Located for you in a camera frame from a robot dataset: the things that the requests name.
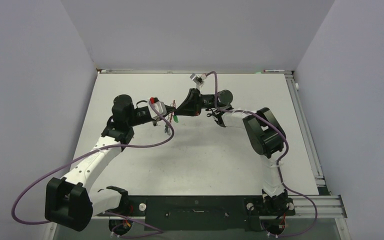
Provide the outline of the red-handled metal key holder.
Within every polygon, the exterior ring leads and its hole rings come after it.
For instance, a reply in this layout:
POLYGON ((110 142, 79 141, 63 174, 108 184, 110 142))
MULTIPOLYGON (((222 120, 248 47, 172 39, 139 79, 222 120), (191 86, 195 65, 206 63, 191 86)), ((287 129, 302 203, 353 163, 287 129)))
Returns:
MULTIPOLYGON (((176 101, 173 100, 172 103, 169 105, 169 106, 174 106, 174 107, 177 107, 177 104, 176 104, 176 101)), ((173 123, 173 116, 175 114, 174 113, 170 113, 170 114, 167 114, 165 116, 165 119, 166 119, 166 123, 164 125, 164 133, 168 136, 168 137, 172 137, 173 136, 173 130, 172 130, 172 123, 173 123)))

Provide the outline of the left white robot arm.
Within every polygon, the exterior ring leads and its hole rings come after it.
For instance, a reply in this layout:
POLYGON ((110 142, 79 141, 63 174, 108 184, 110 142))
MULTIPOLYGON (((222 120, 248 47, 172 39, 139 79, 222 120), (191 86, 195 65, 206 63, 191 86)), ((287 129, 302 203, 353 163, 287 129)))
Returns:
POLYGON ((114 98, 112 115, 108 119, 93 150, 61 178, 53 177, 46 186, 46 220, 75 231, 82 231, 93 216, 105 212, 123 215, 132 209, 128 191, 107 186, 97 191, 91 188, 109 163, 121 154, 134 136, 134 127, 156 123, 176 111, 151 97, 144 107, 135 107, 129 95, 114 98))

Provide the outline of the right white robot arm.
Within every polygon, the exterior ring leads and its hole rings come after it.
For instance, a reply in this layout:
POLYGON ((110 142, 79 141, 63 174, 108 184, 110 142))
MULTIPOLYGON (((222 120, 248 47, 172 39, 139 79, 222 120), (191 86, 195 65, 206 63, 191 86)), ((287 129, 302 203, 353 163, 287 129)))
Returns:
POLYGON ((202 110, 222 128, 239 128, 246 131, 252 149, 260 156, 263 164, 263 209, 269 214, 277 213, 286 203, 287 190, 282 185, 279 166, 272 158, 284 148, 285 132, 272 111, 261 108, 248 113, 234 109, 233 94, 224 89, 217 94, 202 94, 191 88, 186 99, 176 108, 174 115, 196 117, 202 110))

